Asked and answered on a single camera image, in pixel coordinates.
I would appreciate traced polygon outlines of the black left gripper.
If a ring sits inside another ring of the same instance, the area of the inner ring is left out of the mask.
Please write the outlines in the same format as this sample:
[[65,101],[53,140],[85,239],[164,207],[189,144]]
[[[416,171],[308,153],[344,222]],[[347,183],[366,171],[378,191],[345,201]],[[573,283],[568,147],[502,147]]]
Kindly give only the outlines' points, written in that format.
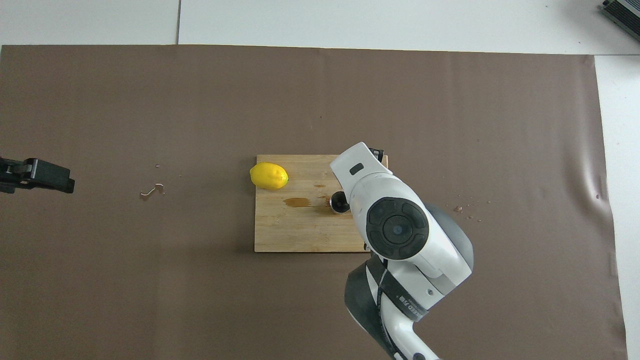
[[[13,167],[25,165],[25,187],[22,175],[14,174]],[[0,191],[14,194],[16,189],[46,189],[66,194],[74,192],[75,180],[71,178],[71,170],[38,158],[27,158],[25,161],[0,158]]]

